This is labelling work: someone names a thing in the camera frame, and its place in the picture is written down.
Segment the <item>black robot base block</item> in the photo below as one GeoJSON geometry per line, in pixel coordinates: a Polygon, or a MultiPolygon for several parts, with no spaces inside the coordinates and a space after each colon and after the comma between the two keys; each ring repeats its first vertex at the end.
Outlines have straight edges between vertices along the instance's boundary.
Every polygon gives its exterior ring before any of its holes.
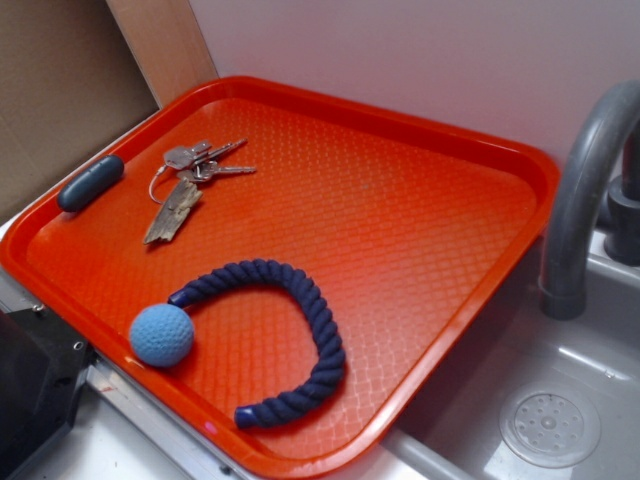
{"type": "Polygon", "coordinates": [[[74,426],[93,357],[43,306],[1,314],[1,477],[13,479],[74,426]]]}

